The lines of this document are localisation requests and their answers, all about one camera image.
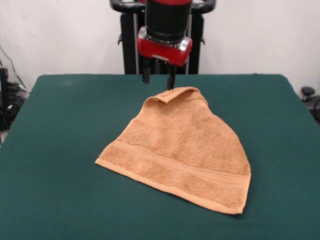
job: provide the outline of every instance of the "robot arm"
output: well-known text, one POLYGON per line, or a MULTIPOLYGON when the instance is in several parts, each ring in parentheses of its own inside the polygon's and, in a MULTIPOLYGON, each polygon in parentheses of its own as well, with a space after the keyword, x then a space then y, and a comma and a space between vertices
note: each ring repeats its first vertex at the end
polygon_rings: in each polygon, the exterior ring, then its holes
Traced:
POLYGON ((143 82, 150 80, 150 60, 168 66, 167 88, 173 89, 177 67, 186 64, 192 39, 186 36, 190 14, 205 14, 216 6, 216 0, 193 3, 192 0, 110 0, 111 7, 122 13, 145 14, 145 26, 138 31, 137 51, 143 57, 143 82))

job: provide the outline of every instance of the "towel fold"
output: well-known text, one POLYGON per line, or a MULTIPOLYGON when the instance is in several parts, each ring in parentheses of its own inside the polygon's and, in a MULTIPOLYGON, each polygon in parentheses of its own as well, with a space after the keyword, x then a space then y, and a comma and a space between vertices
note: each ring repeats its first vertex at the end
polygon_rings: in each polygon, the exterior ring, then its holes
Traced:
POLYGON ((243 212, 251 179, 238 136, 194 87, 148 98, 95 163, 226 214, 243 212))

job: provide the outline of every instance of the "black cable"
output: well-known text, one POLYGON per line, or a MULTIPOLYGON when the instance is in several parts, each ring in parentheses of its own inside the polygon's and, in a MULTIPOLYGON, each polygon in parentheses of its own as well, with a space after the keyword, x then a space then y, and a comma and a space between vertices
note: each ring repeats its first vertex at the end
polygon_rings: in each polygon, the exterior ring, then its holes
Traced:
POLYGON ((1 47, 0 45, 0 50, 3 53, 3 55, 11 62, 11 66, 12 66, 12 70, 16 76, 16 78, 19 80, 19 82, 21 83, 21 85, 27 90, 26 85, 24 84, 24 82, 21 80, 21 78, 18 76, 16 69, 15 69, 15 65, 14 62, 12 61, 12 59, 8 56, 8 54, 4 51, 4 49, 1 47))

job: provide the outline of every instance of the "towel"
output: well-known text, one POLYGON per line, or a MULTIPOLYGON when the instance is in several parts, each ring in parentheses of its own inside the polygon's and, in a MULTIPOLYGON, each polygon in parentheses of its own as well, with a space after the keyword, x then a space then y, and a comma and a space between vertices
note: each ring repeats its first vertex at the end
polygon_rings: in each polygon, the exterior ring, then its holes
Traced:
POLYGON ((238 136, 194 87, 149 97, 95 163, 225 214, 243 212, 251 179, 238 136))

